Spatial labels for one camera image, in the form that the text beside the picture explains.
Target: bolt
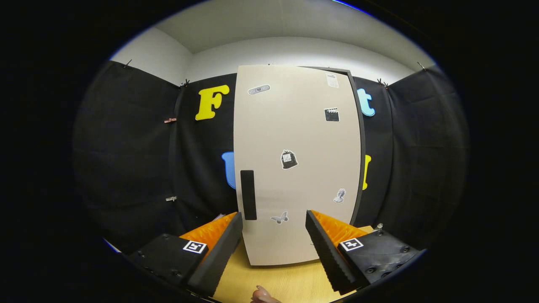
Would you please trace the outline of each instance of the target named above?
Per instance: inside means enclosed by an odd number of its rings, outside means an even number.
[[[171,269],[170,270],[170,274],[172,274],[173,276],[177,276],[177,277],[181,277],[182,276],[182,273],[180,273],[178,270],[176,269]]]

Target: door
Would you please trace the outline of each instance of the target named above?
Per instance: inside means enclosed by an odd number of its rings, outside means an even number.
[[[251,265],[318,259],[305,229],[306,211],[350,222],[362,173],[360,141],[347,76],[239,66],[234,163]]]

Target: black door handle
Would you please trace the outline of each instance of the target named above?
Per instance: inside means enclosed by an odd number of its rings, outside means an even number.
[[[246,220],[257,219],[257,203],[254,198],[254,171],[240,170],[243,214]]]

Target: human hand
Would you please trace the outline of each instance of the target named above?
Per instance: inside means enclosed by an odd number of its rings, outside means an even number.
[[[270,293],[260,285],[257,285],[258,290],[253,292],[251,303],[281,303],[281,301],[272,297]]]

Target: black fabric backdrop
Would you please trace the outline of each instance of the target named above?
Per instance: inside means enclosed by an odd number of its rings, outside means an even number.
[[[376,111],[363,115],[372,160],[354,225],[381,222],[421,249],[443,229],[463,188],[468,143],[458,97],[436,67],[388,89],[354,81]],[[215,117],[195,120],[198,92],[221,85],[230,92]],[[92,84],[75,123],[75,170],[90,213],[120,250],[237,211],[221,158],[233,151],[235,87],[236,74],[228,74],[179,90],[112,61]],[[163,123],[174,112],[177,122]],[[177,200],[167,202],[170,196]]]
[[[125,253],[161,233],[181,235],[169,177],[178,87],[109,61],[88,88],[73,130],[78,191],[103,236]]]
[[[365,127],[365,153],[371,156],[367,166],[367,188],[361,194],[360,207],[354,226],[377,224],[376,217],[382,207],[391,174],[393,153],[393,128],[388,91],[378,82],[354,77],[356,88],[363,88],[371,95],[369,101],[375,110],[373,116],[363,115]]]
[[[460,99],[436,66],[389,86],[393,165],[377,222],[417,249],[428,247],[460,202],[469,157]]]

